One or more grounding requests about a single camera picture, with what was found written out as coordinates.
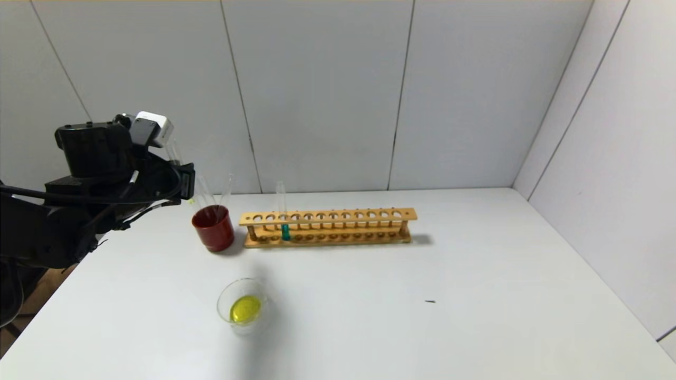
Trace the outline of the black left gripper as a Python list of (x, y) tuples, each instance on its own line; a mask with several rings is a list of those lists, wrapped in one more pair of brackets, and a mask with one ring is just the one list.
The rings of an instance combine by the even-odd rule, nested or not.
[(149, 154), (149, 186), (159, 200), (189, 200), (195, 195), (195, 164), (167, 160)]

